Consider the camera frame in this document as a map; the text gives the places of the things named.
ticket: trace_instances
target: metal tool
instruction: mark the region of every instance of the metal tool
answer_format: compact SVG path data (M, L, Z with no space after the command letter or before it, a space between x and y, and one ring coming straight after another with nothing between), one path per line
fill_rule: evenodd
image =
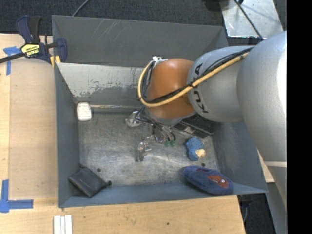
M58 57L61 62L67 58L67 44L64 38L58 38L55 42L47 44L47 36L45 43L40 42L39 22L40 16L22 16L16 21L16 28L19 34L24 38L25 44L20 48L21 53L7 56L0 59L0 63L14 60L20 57L36 58L52 64L53 56L49 53L50 48L58 48Z

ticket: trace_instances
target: wooden board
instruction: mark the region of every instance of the wooden board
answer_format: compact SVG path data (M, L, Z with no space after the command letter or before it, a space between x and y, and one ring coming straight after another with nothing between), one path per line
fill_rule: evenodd
M236 196L64 210L55 205L56 199L41 199L32 210L0 214L1 234L51 234L55 215L72 215L74 234L245 234Z
M0 34L0 58L22 44ZM10 199L34 199L33 209L0 213L1 234L51 234L55 215L72 215L74 234L246 233L237 196L58 208L53 70L20 58L10 76L6 64L0 74L0 181L9 178Z
M20 35L0 49L20 47ZM9 199L57 196L55 89L52 66L24 57L11 61Z

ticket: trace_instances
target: blue tape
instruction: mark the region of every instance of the blue tape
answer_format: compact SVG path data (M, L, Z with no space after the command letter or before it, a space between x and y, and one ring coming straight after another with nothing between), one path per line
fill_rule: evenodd
M17 48L16 46L14 47L9 47L9 48L4 48L3 51L8 55L15 55L15 54L19 54L21 52L21 50L19 48ZM11 61L7 62L6 65L6 75L8 76L9 74L11 74Z
M8 213L14 209L32 209L33 199L26 200L8 200L9 198L9 180L2 181L1 200L0 200L0 213Z

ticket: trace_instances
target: blue slipper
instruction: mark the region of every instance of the blue slipper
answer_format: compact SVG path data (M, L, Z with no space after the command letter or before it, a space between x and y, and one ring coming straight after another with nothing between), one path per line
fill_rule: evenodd
M233 182L217 170L201 166L188 166L183 169L183 176L187 181L209 194L233 193Z

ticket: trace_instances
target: blue sponge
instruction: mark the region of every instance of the blue sponge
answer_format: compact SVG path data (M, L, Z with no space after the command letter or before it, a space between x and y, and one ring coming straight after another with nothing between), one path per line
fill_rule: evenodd
M233 182L217 170L201 166L188 166L184 168L183 176L187 181L209 194L233 193Z
M204 149L204 144L196 137L189 139L186 143L186 148L188 150L187 155L190 160L197 161L199 159L196 151Z

